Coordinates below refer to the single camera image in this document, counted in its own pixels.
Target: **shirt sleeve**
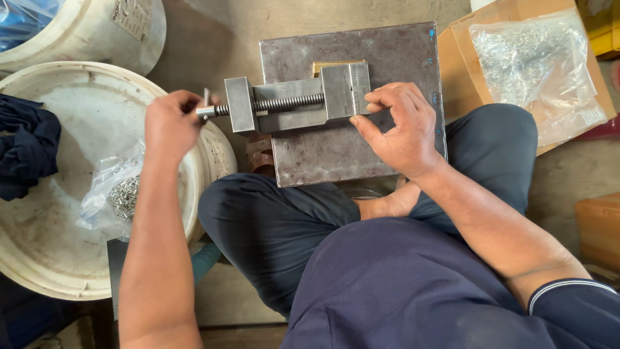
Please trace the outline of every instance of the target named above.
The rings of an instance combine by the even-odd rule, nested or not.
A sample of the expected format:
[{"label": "shirt sleeve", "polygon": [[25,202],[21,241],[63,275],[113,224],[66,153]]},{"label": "shirt sleeve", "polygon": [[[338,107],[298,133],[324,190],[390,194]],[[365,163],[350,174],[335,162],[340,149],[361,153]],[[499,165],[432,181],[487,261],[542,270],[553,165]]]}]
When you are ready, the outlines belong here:
[{"label": "shirt sleeve", "polygon": [[532,294],[528,311],[591,348],[620,348],[620,296],[606,284],[589,279],[552,281]]}]

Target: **vise lead screw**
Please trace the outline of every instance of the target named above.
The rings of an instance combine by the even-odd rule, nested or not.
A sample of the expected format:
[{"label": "vise lead screw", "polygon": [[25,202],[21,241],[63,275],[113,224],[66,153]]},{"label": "vise lead screw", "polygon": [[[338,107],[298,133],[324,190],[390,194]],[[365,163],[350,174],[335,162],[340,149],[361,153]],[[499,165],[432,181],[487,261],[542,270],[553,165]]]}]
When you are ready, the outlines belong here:
[{"label": "vise lead screw", "polygon": [[[310,94],[308,96],[288,97],[280,99],[263,99],[252,101],[253,112],[278,112],[288,109],[322,104],[325,96],[322,93]],[[210,117],[229,116],[231,114],[228,104],[221,106],[200,107],[196,110],[198,118],[204,124]]]}]

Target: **white plastic bucket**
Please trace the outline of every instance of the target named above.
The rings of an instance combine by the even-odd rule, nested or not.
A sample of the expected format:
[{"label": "white plastic bucket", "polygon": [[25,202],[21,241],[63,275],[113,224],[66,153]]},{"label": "white plastic bucket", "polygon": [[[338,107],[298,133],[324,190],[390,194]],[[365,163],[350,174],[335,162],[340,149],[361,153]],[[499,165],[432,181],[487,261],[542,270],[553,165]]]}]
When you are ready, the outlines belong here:
[{"label": "white plastic bucket", "polygon": [[146,76],[165,40],[162,0],[66,0],[39,34],[0,53],[0,71],[15,73],[51,61],[96,61]]},{"label": "white plastic bucket", "polygon": [[[44,102],[63,128],[56,157],[60,172],[40,179],[23,199],[0,201],[0,271],[55,298],[110,297],[106,250],[110,236],[75,225],[79,206],[90,188],[93,165],[116,130],[143,137],[146,106],[166,92],[116,66],[54,62],[10,75],[0,81],[0,93]],[[204,188],[236,170],[230,143],[209,122],[179,168],[188,241],[202,230],[197,206]]]}]

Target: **yellow crate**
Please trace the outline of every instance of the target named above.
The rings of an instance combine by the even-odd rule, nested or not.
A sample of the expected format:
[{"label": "yellow crate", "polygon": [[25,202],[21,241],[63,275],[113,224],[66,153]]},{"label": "yellow crate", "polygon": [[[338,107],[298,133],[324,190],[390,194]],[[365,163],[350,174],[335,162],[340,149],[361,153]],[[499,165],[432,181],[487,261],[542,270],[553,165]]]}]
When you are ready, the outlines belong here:
[{"label": "yellow crate", "polygon": [[578,0],[577,7],[594,54],[620,51],[620,0]]}]

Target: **man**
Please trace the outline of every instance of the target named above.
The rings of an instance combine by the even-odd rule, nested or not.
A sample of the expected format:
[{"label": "man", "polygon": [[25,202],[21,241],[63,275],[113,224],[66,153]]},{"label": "man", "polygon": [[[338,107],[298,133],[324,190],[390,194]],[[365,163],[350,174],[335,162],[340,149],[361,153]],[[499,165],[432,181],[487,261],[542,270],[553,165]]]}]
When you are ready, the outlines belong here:
[{"label": "man", "polygon": [[[235,174],[200,200],[209,236],[289,320],[282,348],[620,348],[620,297],[523,216],[537,138],[529,113],[493,104],[448,125],[449,165],[416,85],[365,98],[396,123],[382,134],[351,118],[409,178],[392,195],[353,201],[332,184],[278,189]],[[199,102],[177,91],[147,111],[120,289],[125,348],[202,345],[176,191]]]}]

